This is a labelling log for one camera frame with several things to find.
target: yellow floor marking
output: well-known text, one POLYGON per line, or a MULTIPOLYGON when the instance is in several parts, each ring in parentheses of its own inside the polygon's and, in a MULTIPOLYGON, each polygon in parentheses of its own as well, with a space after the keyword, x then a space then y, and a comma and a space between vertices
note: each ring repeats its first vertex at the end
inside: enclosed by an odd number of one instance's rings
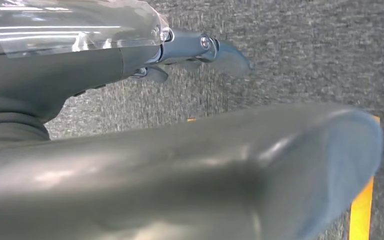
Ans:
POLYGON ((372 177, 363 191, 352 202, 349 240, 369 240, 373 183, 374 178, 372 177))

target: screw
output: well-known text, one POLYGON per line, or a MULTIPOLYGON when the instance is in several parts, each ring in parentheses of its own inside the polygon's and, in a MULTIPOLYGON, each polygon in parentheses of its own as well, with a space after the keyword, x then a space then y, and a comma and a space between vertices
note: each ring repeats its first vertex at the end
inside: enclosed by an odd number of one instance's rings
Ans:
POLYGON ((207 36, 202 36, 201 37, 201 46, 204 49, 209 49, 210 48, 210 38, 207 36))

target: gray carpet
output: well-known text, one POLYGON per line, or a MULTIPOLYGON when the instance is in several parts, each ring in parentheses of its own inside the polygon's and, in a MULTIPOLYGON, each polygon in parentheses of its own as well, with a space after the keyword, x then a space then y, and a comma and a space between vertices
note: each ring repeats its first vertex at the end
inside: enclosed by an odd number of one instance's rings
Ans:
MULTIPOLYGON (((336 102, 384 128, 384 0, 153 0, 173 26, 228 39, 255 63, 245 79, 172 68, 165 84, 126 80, 67 101, 52 137, 152 128, 250 106, 336 102)), ((384 240, 384 160, 371 239, 384 240)), ((346 213, 320 240, 348 238, 346 213)))

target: robotic hand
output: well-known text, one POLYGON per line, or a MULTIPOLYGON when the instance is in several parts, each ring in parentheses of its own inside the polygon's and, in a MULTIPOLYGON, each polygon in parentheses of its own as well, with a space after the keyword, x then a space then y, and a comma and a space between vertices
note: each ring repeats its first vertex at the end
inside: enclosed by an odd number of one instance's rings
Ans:
POLYGON ((209 64, 243 76, 236 48, 170 28, 138 0, 0 0, 0 110, 48 122, 65 100, 129 77, 164 82, 161 65, 209 64))

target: gray sleeve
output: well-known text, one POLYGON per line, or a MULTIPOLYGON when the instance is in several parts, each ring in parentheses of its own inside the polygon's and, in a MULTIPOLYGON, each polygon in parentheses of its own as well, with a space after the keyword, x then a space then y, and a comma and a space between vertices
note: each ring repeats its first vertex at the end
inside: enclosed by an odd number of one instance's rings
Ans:
POLYGON ((49 141, 0 115, 0 240, 309 240, 377 171, 383 133, 335 104, 49 141))

